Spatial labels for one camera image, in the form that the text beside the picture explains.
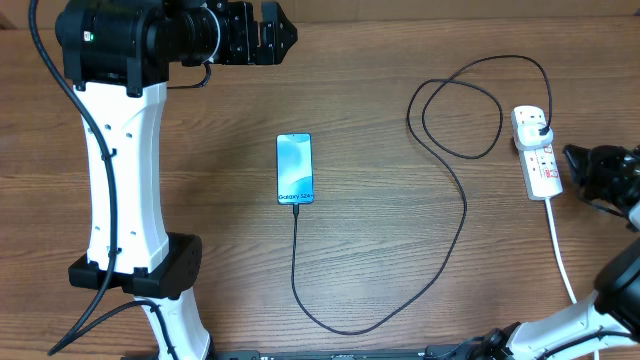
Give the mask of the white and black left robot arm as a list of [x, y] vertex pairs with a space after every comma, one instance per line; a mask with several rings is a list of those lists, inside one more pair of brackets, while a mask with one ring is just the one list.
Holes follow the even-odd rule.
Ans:
[[56, 21], [64, 73], [85, 123], [91, 195], [86, 252], [70, 283], [119, 288], [143, 308], [161, 359], [210, 359], [197, 309], [201, 239], [170, 233], [161, 211], [160, 128], [169, 68], [277, 65], [297, 39], [280, 4], [255, 19], [243, 1], [71, 1]]

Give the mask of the white power strip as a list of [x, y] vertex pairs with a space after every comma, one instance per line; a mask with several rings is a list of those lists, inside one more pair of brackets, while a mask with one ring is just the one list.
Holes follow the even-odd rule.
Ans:
[[[537, 125], [541, 131], [547, 125], [543, 110], [531, 105], [515, 107], [511, 112], [511, 121], [513, 138], [518, 126]], [[550, 199], [563, 191], [552, 143], [532, 151], [517, 150], [530, 200]]]

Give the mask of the blue Galaxy smartphone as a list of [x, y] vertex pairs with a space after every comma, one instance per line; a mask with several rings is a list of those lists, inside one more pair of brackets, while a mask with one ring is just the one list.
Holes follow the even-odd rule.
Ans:
[[276, 137], [277, 201], [280, 205], [310, 204], [315, 200], [312, 138], [309, 133]]

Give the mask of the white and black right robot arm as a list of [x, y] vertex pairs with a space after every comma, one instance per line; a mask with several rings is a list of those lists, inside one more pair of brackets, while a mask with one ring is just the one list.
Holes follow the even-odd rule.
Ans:
[[[639, 149], [602, 145], [563, 148], [583, 201], [602, 200], [639, 229]], [[639, 242], [611, 259], [585, 299], [539, 321], [489, 333], [471, 359], [575, 359], [639, 344]]]

